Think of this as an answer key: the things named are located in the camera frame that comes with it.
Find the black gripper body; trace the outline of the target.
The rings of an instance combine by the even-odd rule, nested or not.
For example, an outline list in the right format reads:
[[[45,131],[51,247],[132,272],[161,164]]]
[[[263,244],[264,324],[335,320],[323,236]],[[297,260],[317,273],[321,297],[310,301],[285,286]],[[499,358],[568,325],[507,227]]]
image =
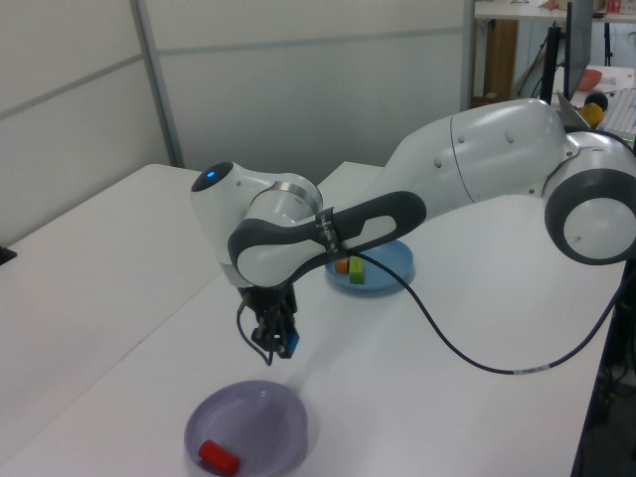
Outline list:
[[[297,305],[294,288],[291,284],[278,287],[244,287],[238,290],[245,305],[254,312],[256,321],[266,329],[272,330],[274,319],[282,318],[282,330],[295,329]]]

